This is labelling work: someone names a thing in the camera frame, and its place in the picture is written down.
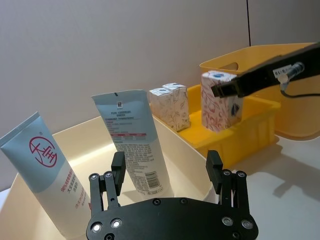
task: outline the red logo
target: red logo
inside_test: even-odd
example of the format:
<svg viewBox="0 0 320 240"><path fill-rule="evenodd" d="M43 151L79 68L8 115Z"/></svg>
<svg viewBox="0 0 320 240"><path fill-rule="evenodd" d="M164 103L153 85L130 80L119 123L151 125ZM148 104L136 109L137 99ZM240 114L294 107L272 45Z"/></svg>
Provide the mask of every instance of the red logo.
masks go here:
<svg viewBox="0 0 320 240"><path fill-rule="evenodd" d="M35 136L29 142L29 148L34 158L43 166L52 168L57 163L55 146L45 137Z"/></svg>

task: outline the white table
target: white table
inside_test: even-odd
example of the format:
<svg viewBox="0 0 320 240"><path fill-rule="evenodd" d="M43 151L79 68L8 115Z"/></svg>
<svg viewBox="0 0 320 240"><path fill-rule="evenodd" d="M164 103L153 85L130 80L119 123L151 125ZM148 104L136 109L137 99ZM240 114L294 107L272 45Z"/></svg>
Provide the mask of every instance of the white table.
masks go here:
<svg viewBox="0 0 320 240"><path fill-rule="evenodd" d="M259 240L320 239L320 137L282 137L233 167L247 173Z"/></svg>

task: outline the yellow crate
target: yellow crate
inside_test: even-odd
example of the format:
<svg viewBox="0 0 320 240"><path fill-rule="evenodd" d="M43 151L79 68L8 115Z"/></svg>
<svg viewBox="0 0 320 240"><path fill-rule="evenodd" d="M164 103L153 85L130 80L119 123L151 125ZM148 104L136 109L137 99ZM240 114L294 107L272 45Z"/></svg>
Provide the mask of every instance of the yellow crate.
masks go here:
<svg viewBox="0 0 320 240"><path fill-rule="evenodd" d="M242 121L219 133L201 124L200 85L188 88L188 103L191 127L177 134L204 157L207 157L208 150L217 150L225 168L275 140L275 113L280 109L277 102L245 97Z"/></svg>
<svg viewBox="0 0 320 240"><path fill-rule="evenodd" d="M216 70L240 74L270 58L288 54L310 44L250 46L203 62L200 67L204 73ZM320 76L294 81L289 84L286 91L291 95L319 93ZM252 96L281 103L281 110L275 115L275 130L287 137L305 138L320 131L320 111L317 110L320 105L320 97L286 98L281 95L279 86L268 87Z"/></svg>

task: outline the small box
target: small box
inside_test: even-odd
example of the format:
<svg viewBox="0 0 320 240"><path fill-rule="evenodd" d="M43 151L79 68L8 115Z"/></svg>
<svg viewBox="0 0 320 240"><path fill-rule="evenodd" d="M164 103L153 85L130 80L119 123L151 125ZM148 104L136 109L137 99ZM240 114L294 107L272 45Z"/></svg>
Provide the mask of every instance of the small box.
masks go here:
<svg viewBox="0 0 320 240"><path fill-rule="evenodd" d="M176 130L190 127L187 87L179 83L168 83L162 87L173 93Z"/></svg>
<svg viewBox="0 0 320 240"><path fill-rule="evenodd" d="M211 87L231 81L237 75L209 71L201 78L201 123L207 129L219 132L241 121L243 98L215 97Z"/></svg>
<svg viewBox="0 0 320 240"><path fill-rule="evenodd" d="M149 91L149 101L152 113L176 131L173 93L165 88L155 88Z"/></svg>

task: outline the yellow basket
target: yellow basket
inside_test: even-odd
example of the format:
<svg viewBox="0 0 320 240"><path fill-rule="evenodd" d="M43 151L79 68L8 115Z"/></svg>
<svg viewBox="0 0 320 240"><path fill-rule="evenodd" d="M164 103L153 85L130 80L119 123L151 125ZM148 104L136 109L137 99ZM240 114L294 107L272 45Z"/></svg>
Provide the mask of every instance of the yellow basket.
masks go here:
<svg viewBox="0 0 320 240"><path fill-rule="evenodd" d="M225 168L275 141L275 114L278 102L253 96L244 98L242 121L219 133L201 124L201 87L188 88L191 127L177 134L204 157L217 150Z"/></svg>
<svg viewBox="0 0 320 240"><path fill-rule="evenodd" d="M203 72L210 70L240 74L270 58L288 54L311 43L258 45L246 47L200 64ZM292 95L320 93L320 76L294 81L287 92ZM320 97L299 99L281 95L279 86L260 90L252 96L281 103L281 110L275 116L275 130L288 136L304 138L320 131Z"/></svg>

